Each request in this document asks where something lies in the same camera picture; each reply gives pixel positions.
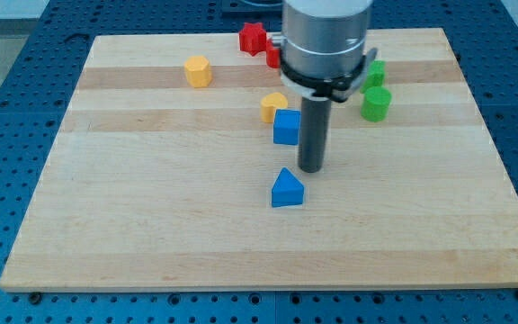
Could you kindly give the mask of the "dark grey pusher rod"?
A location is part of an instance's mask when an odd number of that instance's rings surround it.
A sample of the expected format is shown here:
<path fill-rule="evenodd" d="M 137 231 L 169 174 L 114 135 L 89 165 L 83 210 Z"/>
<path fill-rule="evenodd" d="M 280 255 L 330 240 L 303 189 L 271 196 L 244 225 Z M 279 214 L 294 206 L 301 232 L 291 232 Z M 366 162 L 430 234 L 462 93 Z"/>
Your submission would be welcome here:
<path fill-rule="evenodd" d="M 324 162 L 331 102 L 303 97 L 300 112 L 298 166 L 304 172 L 316 173 Z"/>

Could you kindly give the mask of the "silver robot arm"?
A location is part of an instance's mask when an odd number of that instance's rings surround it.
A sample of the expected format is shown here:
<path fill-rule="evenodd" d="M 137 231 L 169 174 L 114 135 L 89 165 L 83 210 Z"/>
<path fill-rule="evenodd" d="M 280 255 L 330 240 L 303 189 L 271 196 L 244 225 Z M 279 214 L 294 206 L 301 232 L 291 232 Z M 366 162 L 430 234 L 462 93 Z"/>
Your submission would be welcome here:
<path fill-rule="evenodd" d="M 285 0 L 281 81 L 301 97 L 298 166 L 318 172 L 326 152 L 333 103 L 346 102 L 366 81 L 378 50 L 365 49 L 372 0 Z"/>

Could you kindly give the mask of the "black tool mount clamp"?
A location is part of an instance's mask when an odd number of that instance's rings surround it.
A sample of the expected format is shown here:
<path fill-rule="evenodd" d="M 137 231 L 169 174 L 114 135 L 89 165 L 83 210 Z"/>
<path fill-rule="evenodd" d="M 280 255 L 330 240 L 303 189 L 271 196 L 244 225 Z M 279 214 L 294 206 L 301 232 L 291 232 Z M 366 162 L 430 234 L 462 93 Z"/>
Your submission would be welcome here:
<path fill-rule="evenodd" d="M 365 82 L 376 48 L 363 52 L 365 38 L 348 39 L 346 49 L 321 52 L 301 48 L 283 35 L 273 35 L 272 45 L 280 51 L 282 83 L 304 98 L 316 102 L 343 103 Z"/>

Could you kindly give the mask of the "red block behind arm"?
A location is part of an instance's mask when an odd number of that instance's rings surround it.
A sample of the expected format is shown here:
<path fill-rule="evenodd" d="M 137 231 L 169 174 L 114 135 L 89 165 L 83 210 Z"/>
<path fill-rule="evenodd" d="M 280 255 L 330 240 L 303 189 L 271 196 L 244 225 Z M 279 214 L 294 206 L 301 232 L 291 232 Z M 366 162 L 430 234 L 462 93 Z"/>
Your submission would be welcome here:
<path fill-rule="evenodd" d="M 280 67 L 280 49 L 273 45 L 272 39 L 269 38 L 265 44 L 266 65 L 270 68 Z"/>

